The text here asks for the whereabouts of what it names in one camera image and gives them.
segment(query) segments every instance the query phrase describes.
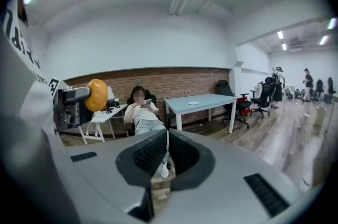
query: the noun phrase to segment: brick wall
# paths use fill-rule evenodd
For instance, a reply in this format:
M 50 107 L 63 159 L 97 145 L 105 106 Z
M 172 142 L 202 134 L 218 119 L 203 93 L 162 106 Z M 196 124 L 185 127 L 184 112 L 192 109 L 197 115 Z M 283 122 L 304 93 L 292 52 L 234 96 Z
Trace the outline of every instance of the brick wall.
M 159 116 L 164 120 L 165 104 L 163 99 L 215 93 L 215 85 L 220 79 L 229 80 L 228 69 L 216 68 L 151 68 L 124 71 L 112 71 L 91 74 L 84 77 L 65 80 L 70 86 L 82 87 L 93 79 L 103 80 L 111 86 L 114 96 L 119 98 L 121 104 L 126 104 L 132 89 L 140 85 L 148 89 L 157 98 Z M 224 112 L 223 107 L 212 109 L 212 116 Z M 208 117 L 208 111 L 186 114 L 182 116 L 182 123 L 189 123 Z M 116 134 L 125 133 L 121 119 L 111 120 Z M 102 132 L 109 134 L 108 124 L 102 124 Z

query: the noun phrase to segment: light gray pants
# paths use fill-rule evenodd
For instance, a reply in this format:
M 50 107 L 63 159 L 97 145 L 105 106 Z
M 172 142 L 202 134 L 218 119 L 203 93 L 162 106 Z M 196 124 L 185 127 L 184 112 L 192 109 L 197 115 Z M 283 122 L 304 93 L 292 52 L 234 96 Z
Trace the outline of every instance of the light gray pants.
M 304 100 L 310 100 L 310 87 L 305 88 Z
M 144 120 L 143 119 L 141 123 L 136 127 L 135 135 L 140 135 L 143 133 L 147 133 L 147 132 L 154 131 L 154 130 L 161 130 L 161 129 L 166 129 L 166 128 L 160 120 Z M 156 171 L 157 174 L 162 173 L 163 166 L 165 166 L 166 168 L 168 157 L 169 157 L 169 137 L 168 137 L 168 132 L 167 132 L 167 152 L 165 153 L 162 163 L 160 164 L 160 166 L 158 167 Z

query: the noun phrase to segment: wooden floor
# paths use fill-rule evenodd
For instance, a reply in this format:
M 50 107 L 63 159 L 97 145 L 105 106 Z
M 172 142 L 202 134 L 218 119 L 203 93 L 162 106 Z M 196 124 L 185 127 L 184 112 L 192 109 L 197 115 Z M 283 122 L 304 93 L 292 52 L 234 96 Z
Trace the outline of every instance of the wooden floor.
M 316 105 L 318 102 L 303 103 L 295 99 L 281 102 L 280 108 L 270 109 L 270 116 L 262 119 L 259 113 L 247 116 L 246 125 L 236 122 L 232 134 L 228 134 L 229 121 L 220 119 L 206 122 L 203 125 L 193 125 L 183 128 L 184 131 L 197 133 L 217 139 L 220 142 L 230 142 L 244 147 L 263 160 L 284 172 L 302 191 L 324 182 L 338 151 L 338 105 L 334 110 L 333 121 L 329 131 L 325 134 L 328 114 L 327 108 L 322 127 L 314 126 Z M 82 139 L 61 137 L 68 146 L 78 145 Z M 152 179 L 153 201 L 157 213 L 170 197 L 170 180 L 175 177 L 175 168 L 169 177 Z

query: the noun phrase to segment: orange ball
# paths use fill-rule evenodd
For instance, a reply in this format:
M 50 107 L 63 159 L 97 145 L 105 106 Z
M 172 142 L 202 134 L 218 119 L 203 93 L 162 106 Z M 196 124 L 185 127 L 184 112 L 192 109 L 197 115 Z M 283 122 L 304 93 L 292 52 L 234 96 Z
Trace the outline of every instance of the orange ball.
M 102 110 L 108 100 L 107 85 L 102 80 L 92 79 L 87 87 L 91 89 L 91 96 L 84 100 L 84 104 L 90 111 Z

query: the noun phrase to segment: white sneaker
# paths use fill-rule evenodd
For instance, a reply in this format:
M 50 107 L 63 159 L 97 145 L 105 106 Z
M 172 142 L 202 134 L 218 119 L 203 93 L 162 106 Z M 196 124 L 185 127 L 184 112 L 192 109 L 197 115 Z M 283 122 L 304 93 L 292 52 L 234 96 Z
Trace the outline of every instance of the white sneaker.
M 168 178 L 168 176 L 169 176 L 169 170 L 168 170 L 166 164 L 162 163 L 162 165 L 163 165 L 163 170 L 162 170 L 162 173 L 161 173 L 161 177 L 162 177 L 163 179 L 166 179 L 166 178 Z

